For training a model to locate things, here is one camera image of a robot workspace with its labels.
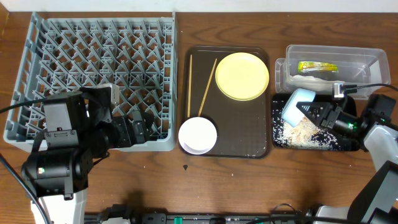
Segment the light blue bowl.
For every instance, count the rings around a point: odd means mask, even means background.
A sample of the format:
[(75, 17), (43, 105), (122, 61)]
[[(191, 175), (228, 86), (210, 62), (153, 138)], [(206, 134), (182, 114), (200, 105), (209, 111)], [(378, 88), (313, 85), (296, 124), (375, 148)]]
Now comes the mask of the light blue bowl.
[(286, 102), (281, 118), (291, 127), (295, 128), (304, 118), (304, 114), (297, 108), (298, 102), (312, 102), (315, 98), (316, 92), (306, 90), (303, 88), (296, 89)]

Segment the white napkin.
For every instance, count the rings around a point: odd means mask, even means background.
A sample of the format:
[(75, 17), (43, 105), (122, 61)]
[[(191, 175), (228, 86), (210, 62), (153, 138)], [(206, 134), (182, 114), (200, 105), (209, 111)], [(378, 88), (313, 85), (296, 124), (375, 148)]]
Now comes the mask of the white napkin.
[(326, 81), (314, 76), (295, 75), (290, 77), (291, 85), (312, 91), (330, 91), (334, 81)]

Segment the green yellow snack wrapper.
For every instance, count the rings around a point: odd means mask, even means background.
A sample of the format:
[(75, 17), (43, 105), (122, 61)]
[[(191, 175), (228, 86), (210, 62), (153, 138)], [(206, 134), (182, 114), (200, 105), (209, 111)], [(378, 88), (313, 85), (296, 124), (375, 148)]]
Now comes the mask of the green yellow snack wrapper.
[(297, 66), (298, 72), (338, 72), (338, 66), (327, 62), (300, 61)]

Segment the pink white bowl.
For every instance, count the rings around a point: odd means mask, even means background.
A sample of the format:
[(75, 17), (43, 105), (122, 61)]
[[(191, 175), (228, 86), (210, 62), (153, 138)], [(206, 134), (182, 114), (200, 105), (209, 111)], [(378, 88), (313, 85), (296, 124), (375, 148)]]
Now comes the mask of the pink white bowl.
[(217, 138), (215, 125), (202, 117), (187, 119), (178, 131), (178, 141), (182, 149), (193, 155), (209, 152), (215, 146)]

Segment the wooden chopstick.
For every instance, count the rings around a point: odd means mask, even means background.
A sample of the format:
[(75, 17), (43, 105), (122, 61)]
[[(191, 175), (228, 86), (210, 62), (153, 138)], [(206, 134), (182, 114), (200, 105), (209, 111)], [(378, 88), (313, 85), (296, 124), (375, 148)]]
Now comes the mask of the wooden chopstick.
[(189, 70), (188, 70), (188, 101), (187, 101), (187, 117), (190, 117), (191, 111), (191, 89), (192, 89), (192, 62), (193, 57), (190, 55)]
[(208, 94), (208, 91), (209, 91), (209, 88), (210, 88), (210, 85), (211, 85), (211, 81), (213, 79), (213, 75), (214, 75), (214, 72), (215, 72), (215, 69), (216, 69), (217, 61), (218, 61), (218, 59), (216, 58), (214, 63), (213, 63), (213, 67), (211, 69), (211, 73), (210, 73), (210, 76), (208, 78), (208, 82), (206, 84), (206, 88), (205, 88), (205, 92), (203, 94), (203, 98), (202, 98), (202, 101), (201, 101), (200, 109), (198, 111), (198, 116), (199, 117), (201, 116), (202, 111), (203, 111), (203, 107), (205, 105), (206, 97), (207, 97), (207, 94)]

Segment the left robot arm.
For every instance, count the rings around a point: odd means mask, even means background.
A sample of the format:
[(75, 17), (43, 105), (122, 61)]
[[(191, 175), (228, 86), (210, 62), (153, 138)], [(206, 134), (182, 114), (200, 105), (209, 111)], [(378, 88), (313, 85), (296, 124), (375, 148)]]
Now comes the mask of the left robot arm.
[(36, 135), (21, 173), (36, 223), (83, 223), (88, 174), (110, 149), (149, 140), (154, 116), (134, 110), (112, 115), (119, 103), (114, 84), (50, 95), (44, 107), (46, 128)]

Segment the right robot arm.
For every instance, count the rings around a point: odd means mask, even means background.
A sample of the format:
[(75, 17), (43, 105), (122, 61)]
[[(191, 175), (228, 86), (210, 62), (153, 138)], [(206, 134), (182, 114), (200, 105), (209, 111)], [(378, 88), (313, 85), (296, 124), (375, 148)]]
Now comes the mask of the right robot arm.
[(314, 125), (357, 142), (373, 160), (375, 175), (348, 208), (321, 206), (314, 223), (397, 223), (397, 125), (391, 123), (396, 101), (386, 95), (371, 95), (355, 117), (343, 110), (346, 98), (315, 101), (315, 93), (294, 93), (292, 106)]

